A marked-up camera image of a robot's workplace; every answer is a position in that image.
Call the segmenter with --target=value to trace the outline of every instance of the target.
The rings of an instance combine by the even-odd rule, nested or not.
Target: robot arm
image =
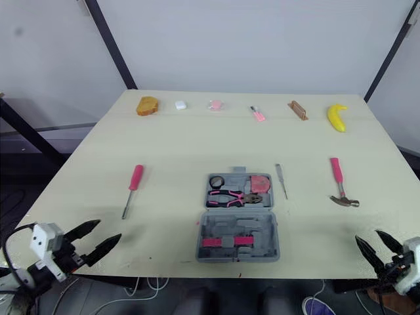
[[[79,256],[72,244],[74,240],[89,234],[99,222],[84,222],[66,234],[55,223],[34,224],[30,248],[39,257],[39,261],[26,270],[18,269],[14,274],[0,278],[1,291],[14,292],[0,293],[0,301],[9,300],[7,314],[25,314],[33,300],[48,291],[54,281],[63,282],[84,264],[92,266],[107,255],[117,245],[121,234],[104,240],[89,255]],[[5,243],[3,252],[6,258]]]
[[[375,269],[383,284],[392,284],[401,295],[407,295],[420,304],[420,237],[411,238],[401,245],[391,235],[376,231],[383,243],[393,252],[392,262],[384,264],[369,243],[356,236],[362,255]]]

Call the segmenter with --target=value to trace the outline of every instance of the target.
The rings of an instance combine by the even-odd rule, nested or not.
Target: white cable
[[[149,288],[152,289],[152,290],[155,290],[155,291],[160,291],[160,290],[164,289],[167,286],[167,284],[169,283],[169,278],[166,278],[165,284],[163,284],[162,287],[157,289],[156,287],[152,286],[152,284],[150,284],[149,278],[147,278],[146,280],[147,280],[147,285],[149,286]]]
[[[69,284],[61,293],[60,293],[60,297],[58,298],[58,300],[57,300],[57,302],[55,303],[55,305],[54,305],[54,308],[53,308],[53,310],[52,310],[52,313],[51,313],[51,315],[55,315],[55,312],[57,311],[57,309],[58,309],[58,305],[60,304],[60,302],[61,302],[61,300],[62,300],[62,298],[63,298],[63,296],[64,296],[64,294],[66,294],[66,292],[67,292],[67,290],[69,290],[69,288],[71,288],[71,286],[73,285],[73,284],[75,284],[77,281],[79,281],[79,278],[77,278],[76,280],[74,280],[71,284]]]
[[[143,298],[143,299],[120,299],[120,300],[110,301],[110,302],[107,302],[107,303],[105,303],[105,304],[101,305],[100,307],[96,308],[96,309],[95,309],[93,312],[91,312],[89,315],[96,315],[96,314],[98,314],[98,312],[99,312],[100,310],[102,310],[105,306],[108,306],[109,304],[116,303],[116,302],[148,301],[148,300],[154,299],[154,298],[156,297],[156,295],[158,295],[158,293],[159,293],[159,278],[156,278],[156,289],[157,289],[157,290],[155,291],[155,294],[154,294],[153,296],[151,296],[151,297],[145,297],[145,298]]]
[[[356,294],[357,299],[359,300],[360,305],[362,305],[362,307],[365,309],[365,311],[369,314],[369,315],[373,315],[367,308],[366,306],[363,304],[362,300],[359,297],[359,294],[357,294],[357,291],[354,292],[354,294]]]
[[[140,277],[137,277],[136,285],[135,285],[132,293],[129,293],[128,290],[127,290],[127,288],[124,288],[125,294],[127,294],[129,297],[132,297],[136,293],[136,291],[137,291],[137,287],[138,287],[138,282],[139,281],[140,281]]]
[[[322,288],[321,288],[321,290],[319,290],[317,293],[315,293],[312,296],[312,303],[310,304],[310,315],[312,315],[312,311],[314,310],[314,299],[316,298],[316,296],[318,294],[321,294],[324,291],[325,288],[326,288],[326,282],[325,282],[324,279],[322,279]]]

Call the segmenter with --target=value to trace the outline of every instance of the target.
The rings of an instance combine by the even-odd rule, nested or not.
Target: hammer
[[[329,198],[332,201],[334,201],[335,203],[338,203],[339,205],[343,205],[345,207],[350,207],[350,206],[358,207],[359,204],[360,204],[359,201],[358,200],[349,200],[348,198],[346,198],[346,194],[344,193],[343,174],[341,174],[339,159],[337,157],[332,157],[330,159],[330,161],[331,161],[331,165],[333,167],[333,173],[334,173],[335,181],[339,185],[340,198],[337,198],[337,197],[334,197],[334,196],[331,196]]]

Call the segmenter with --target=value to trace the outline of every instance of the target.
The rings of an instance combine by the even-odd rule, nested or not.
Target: silver screwdriver
[[[142,175],[143,175],[143,165],[136,165],[136,167],[134,168],[133,175],[131,177],[131,182],[130,182],[130,187],[129,187],[130,189],[129,199],[127,200],[127,204],[125,205],[123,216],[121,217],[121,219],[125,219],[127,217],[127,212],[129,210],[131,196],[133,195],[133,192],[137,190],[138,184],[140,183],[140,180],[142,179]]]
[[[281,182],[281,184],[283,186],[283,191],[284,191],[284,194],[286,196],[286,199],[288,199],[287,198],[286,187],[284,186],[284,179],[283,179],[282,167],[280,166],[279,163],[276,164],[276,170],[277,170],[278,179],[279,179],[279,181]]]

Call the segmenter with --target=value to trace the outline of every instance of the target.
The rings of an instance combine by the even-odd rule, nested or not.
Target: white wall
[[[1,0],[0,38],[0,91],[33,127],[97,122],[125,89],[75,0]]]
[[[397,145],[420,154],[420,22],[402,42],[367,105]]]
[[[143,89],[364,95],[413,0],[98,0]]]

